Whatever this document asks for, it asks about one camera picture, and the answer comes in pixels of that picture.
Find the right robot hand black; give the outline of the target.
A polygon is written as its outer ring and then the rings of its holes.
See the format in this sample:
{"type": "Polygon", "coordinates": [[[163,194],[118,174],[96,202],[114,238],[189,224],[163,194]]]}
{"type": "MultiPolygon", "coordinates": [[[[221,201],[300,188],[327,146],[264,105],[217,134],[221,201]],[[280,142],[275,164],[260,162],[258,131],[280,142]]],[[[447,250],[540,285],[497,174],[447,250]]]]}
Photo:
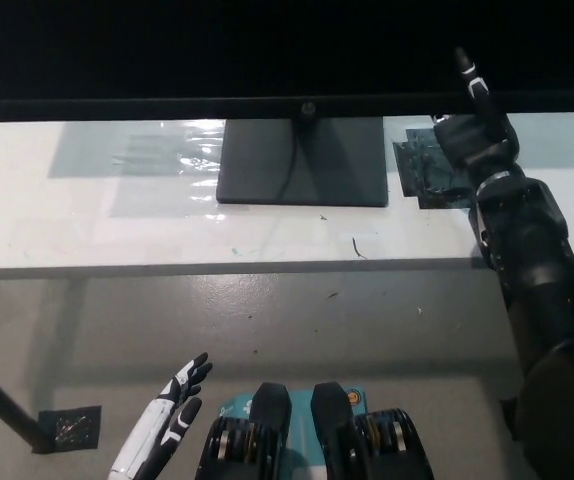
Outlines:
{"type": "Polygon", "coordinates": [[[496,107],[485,79],[463,48],[455,49],[455,60],[474,112],[437,115],[433,131],[451,167],[479,190],[495,178],[522,173],[517,165],[520,146],[507,115],[496,107]]]}

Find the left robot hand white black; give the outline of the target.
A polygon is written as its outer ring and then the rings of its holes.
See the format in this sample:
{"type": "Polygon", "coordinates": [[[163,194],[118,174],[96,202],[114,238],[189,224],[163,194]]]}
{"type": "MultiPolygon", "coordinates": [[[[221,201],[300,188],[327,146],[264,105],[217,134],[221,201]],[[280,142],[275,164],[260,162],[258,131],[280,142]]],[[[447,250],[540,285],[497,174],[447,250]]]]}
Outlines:
{"type": "Polygon", "coordinates": [[[159,477],[202,406],[200,383],[212,367],[206,352],[198,355],[149,402],[114,460],[109,480],[159,477]]]}

